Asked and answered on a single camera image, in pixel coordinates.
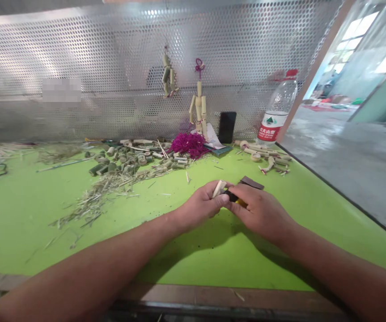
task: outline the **bottle label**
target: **bottle label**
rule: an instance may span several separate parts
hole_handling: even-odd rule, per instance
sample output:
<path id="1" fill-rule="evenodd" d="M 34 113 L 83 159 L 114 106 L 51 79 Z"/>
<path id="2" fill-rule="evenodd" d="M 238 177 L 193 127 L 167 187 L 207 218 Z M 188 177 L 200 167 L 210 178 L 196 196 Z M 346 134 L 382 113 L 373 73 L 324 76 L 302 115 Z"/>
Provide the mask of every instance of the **bottle label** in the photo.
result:
<path id="1" fill-rule="evenodd" d="M 277 115 L 271 114 L 272 112 L 266 112 L 264 114 L 263 121 L 260 126 L 259 134 L 257 137 L 262 141 L 273 142 L 276 141 L 276 137 L 287 119 L 288 113 L 278 112 Z"/>

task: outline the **wooden table edge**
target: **wooden table edge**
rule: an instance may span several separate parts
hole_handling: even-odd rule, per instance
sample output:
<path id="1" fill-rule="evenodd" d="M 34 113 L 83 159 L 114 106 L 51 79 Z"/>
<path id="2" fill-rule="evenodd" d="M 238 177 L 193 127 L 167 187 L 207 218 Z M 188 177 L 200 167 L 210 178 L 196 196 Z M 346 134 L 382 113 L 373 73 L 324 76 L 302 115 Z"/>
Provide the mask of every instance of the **wooden table edge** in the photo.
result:
<path id="1" fill-rule="evenodd" d="M 25 275 L 0 274 L 0 291 L 10 291 L 28 278 Z M 119 301 L 343 314 L 337 305 L 313 291 L 148 284 L 134 281 L 122 291 Z"/>

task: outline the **perforated metal sheet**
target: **perforated metal sheet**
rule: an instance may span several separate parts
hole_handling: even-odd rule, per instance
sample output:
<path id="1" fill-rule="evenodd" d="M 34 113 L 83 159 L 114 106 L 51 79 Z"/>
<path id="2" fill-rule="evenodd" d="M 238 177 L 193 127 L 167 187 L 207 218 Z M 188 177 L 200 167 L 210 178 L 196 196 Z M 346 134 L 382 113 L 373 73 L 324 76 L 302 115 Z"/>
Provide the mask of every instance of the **perforated metal sheet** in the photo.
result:
<path id="1" fill-rule="evenodd" d="M 210 123 L 218 132 L 219 113 L 236 111 L 235 136 L 252 139 L 277 85 L 269 76 L 297 68 L 301 86 L 341 4 L 191 0 L 1 16 L 0 140 L 173 137 L 189 128 L 196 58 Z M 166 99 L 164 46 L 181 88 Z M 81 80 L 81 102 L 42 102 L 47 78 Z"/>

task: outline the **bottle cap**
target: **bottle cap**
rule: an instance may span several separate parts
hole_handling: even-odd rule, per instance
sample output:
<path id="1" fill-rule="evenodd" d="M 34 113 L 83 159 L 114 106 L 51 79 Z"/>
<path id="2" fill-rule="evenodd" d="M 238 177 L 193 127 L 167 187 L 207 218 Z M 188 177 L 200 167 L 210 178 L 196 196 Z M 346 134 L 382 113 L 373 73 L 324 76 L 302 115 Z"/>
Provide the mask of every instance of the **bottle cap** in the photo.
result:
<path id="1" fill-rule="evenodd" d="M 289 71 L 287 71 L 287 77 L 294 77 L 297 75 L 297 72 L 297 69 L 290 69 Z"/>

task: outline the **phone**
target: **phone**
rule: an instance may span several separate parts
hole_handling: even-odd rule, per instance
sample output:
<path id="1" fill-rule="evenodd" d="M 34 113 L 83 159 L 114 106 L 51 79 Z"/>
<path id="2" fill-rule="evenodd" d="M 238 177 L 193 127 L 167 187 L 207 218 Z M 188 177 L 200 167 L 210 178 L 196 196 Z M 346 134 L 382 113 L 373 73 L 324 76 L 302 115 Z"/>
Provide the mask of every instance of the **phone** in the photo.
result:
<path id="1" fill-rule="evenodd" d="M 221 143 L 232 143 L 236 114 L 236 112 L 221 112 L 220 131 L 218 132 L 218 140 Z"/>

